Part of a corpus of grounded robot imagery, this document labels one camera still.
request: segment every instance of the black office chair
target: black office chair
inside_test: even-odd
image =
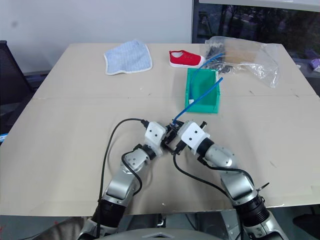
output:
[[[7,41],[0,41],[1,134],[7,134],[35,91],[11,54]]]

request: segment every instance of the light blue towel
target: light blue towel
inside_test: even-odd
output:
[[[138,73],[152,69],[152,59],[148,47],[141,41],[127,41],[104,53],[105,73]]]

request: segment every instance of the red shoe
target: red shoe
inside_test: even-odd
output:
[[[205,58],[185,50],[169,51],[170,65],[174,68],[199,68],[205,62]]]

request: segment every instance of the white wall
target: white wall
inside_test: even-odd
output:
[[[24,73],[71,43],[190,43],[192,0],[0,0],[0,40]]]

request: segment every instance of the green plastic bin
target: green plastic bin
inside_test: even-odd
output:
[[[185,86],[185,101],[184,106],[189,105],[189,92],[190,92],[190,82],[193,74],[197,68],[188,68]],[[218,81],[218,72],[213,69],[199,69],[195,77],[192,80],[192,98],[196,100],[202,96],[208,89],[210,89]],[[220,103],[220,88],[219,85],[213,89],[207,96],[201,99],[198,103],[190,107],[187,112],[194,113],[209,113],[217,114],[219,111]]]

